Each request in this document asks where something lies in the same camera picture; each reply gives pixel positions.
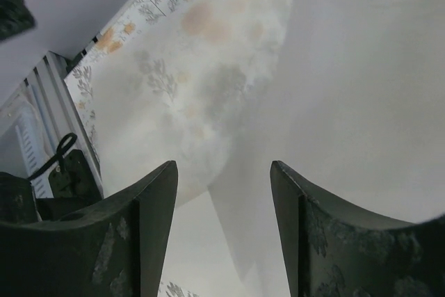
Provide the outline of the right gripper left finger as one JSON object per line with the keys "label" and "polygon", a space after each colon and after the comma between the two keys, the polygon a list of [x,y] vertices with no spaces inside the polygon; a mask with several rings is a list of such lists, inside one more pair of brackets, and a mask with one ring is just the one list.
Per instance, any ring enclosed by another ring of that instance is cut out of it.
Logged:
{"label": "right gripper left finger", "polygon": [[59,220],[1,224],[2,296],[156,296],[177,196],[167,161]]}

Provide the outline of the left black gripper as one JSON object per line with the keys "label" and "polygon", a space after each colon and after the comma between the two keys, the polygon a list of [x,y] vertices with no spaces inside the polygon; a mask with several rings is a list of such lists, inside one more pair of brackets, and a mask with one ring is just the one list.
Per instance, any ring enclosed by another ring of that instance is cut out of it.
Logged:
{"label": "left black gripper", "polygon": [[34,29],[36,21],[24,0],[1,0],[1,41]]}

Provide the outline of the white wrapping paper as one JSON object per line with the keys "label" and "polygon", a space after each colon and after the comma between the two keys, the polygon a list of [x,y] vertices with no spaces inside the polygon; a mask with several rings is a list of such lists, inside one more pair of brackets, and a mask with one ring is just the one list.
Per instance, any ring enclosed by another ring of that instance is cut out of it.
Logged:
{"label": "white wrapping paper", "polygon": [[235,296],[292,296],[274,161],[386,217],[444,217],[444,0],[198,0],[180,24]]}

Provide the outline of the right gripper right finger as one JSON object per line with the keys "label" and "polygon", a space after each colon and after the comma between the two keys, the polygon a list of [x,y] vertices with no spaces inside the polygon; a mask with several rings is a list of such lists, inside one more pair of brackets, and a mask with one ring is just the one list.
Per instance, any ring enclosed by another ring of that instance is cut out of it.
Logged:
{"label": "right gripper right finger", "polygon": [[443,296],[444,217],[408,223],[348,202],[281,161],[270,183],[292,296]]}

